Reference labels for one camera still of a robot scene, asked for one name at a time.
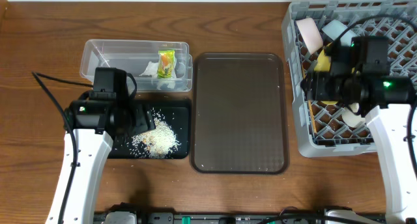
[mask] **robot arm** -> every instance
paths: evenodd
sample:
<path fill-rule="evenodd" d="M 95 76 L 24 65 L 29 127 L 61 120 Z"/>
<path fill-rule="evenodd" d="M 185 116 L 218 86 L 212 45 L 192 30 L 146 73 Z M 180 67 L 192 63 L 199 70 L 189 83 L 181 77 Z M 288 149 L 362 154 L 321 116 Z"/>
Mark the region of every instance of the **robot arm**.
<path fill-rule="evenodd" d="M 408 104 L 390 104 L 386 109 L 373 108 L 365 117 L 377 146 L 385 187 L 387 223 L 417 219 L 417 179 L 405 139 L 409 111 Z"/>
<path fill-rule="evenodd" d="M 135 84 L 131 95 L 127 77 Z M 134 102 L 135 93 L 136 82 L 130 74 L 116 68 L 97 68 L 93 90 L 65 109 L 66 130 L 74 133 L 76 145 L 67 133 L 61 175 L 46 223 L 93 221 L 98 187 L 113 140 L 155 129 L 150 107 Z"/>
<path fill-rule="evenodd" d="M 417 179 L 406 137 L 416 91 L 408 77 L 389 76 L 387 51 L 385 37 L 353 38 L 351 47 L 335 47 L 329 72 L 308 72 L 301 87 L 308 100 L 359 103 L 358 114 L 366 118 L 377 147 L 387 223 L 406 223 L 417 218 Z M 352 219 L 351 213 L 336 210 L 328 215 Z"/>
<path fill-rule="evenodd" d="M 102 171 L 113 140 L 107 132 L 95 134 L 94 129 L 75 129 L 78 147 L 78 163 L 66 202 L 64 223 L 90 223 L 100 185 Z M 56 224 L 68 184 L 72 163 L 72 142 L 65 135 L 64 161 L 46 223 Z"/>

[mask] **black cutting board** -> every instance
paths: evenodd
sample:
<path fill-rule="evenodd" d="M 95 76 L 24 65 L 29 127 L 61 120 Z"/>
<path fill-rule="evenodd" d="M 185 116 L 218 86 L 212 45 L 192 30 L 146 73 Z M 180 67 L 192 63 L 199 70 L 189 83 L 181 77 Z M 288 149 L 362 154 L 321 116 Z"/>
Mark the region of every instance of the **black cutting board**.
<path fill-rule="evenodd" d="M 139 104 L 149 104 L 152 110 L 152 115 L 156 113 L 165 116 L 164 121 L 171 127 L 173 132 L 177 135 L 177 141 L 180 145 L 178 150 L 168 154 L 165 159 L 183 159 L 187 157 L 190 148 L 190 113 L 191 103 L 189 100 L 170 100 L 150 102 L 144 100 L 136 100 Z M 109 159 L 149 159 L 143 143 L 138 147 L 139 151 L 135 150 L 132 144 L 131 137 L 118 137 L 113 142 L 113 148 L 109 153 Z"/>

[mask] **wooden table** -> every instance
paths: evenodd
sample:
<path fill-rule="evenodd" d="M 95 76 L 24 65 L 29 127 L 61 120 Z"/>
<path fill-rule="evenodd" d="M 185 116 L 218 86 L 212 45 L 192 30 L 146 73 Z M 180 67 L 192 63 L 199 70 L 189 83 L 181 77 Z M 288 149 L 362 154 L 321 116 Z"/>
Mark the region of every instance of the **wooden table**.
<path fill-rule="evenodd" d="M 271 52 L 282 59 L 288 3 L 10 3 L 0 32 L 0 223 L 45 222 L 63 158 L 63 121 L 31 76 L 84 81 L 91 38 L 183 41 L 203 52 Z M 46 81 L 62 106 L 82 87 Z M 285 66 L 290 166 L 280 176 L 204 175 L 184 160 L 109 160 L 96 210 L 120 202 L 146 210 L 277 213 L 350 206 L 384 212 L 376 154 L 304 158 L 298 153 Z"/>

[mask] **plastic bin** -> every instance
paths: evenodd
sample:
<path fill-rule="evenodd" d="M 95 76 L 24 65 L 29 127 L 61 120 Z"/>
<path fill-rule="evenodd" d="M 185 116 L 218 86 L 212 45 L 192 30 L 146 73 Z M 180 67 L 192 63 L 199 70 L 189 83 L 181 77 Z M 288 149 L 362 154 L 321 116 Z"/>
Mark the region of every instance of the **plastic bin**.
<path fill-rule="evenodd" d="M 293 115 L 298 139 L 298 150 L 305 157 L 351 156 L 375 152 L 376 147 L 366 125 L 349 128 L 340 118 L 344 111 L 336 105 L 325 106 L 312 102 L 317 133 L 314 133 L 308 102 L 300 88 L 306 71 L 321 50 L 309 54 L 295 25 L 295 20 L 313 18 L 324 44 L 331 42 L 321 28 L 332 20 L 349 26 L 360 18 L 376 14 L 397 14 L 417 23 L 417 0 L 315 1 L 289 5 L 281 25 L 285 60 L 289 65 L 293 85 Z M 388 60 L 391 75 L 409 76 L 417 83 L 417 33 L 410 26 L 390 18 L 369 20 L 357 25 L 353 32 L 360 36 L 387 36 L 390 39 Z"/>
<path fill-rule="evenodd" d="M 152 78 L 140 76 L 149 62 L 159 61 L 158 51 L 175 50 L 177 78 Z M 91 82 L 97 67 L 120 68 L 131 73 L 137 91 L 185 92 L 192 88 L 192 57 L 185 42 L 160 42 L 138 40 L 88 40 L 85 43 L 79 74 Z"/>

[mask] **food package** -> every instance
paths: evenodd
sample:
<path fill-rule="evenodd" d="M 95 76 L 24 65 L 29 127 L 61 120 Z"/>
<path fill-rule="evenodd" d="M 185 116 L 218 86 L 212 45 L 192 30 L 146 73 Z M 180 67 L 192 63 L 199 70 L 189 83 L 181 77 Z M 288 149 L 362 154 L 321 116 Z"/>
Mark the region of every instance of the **food package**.
<path fill-rule="evenodd" d="M 158 77 L 170 78 L 177 62 L 174 50 L 159 51 Z"/>

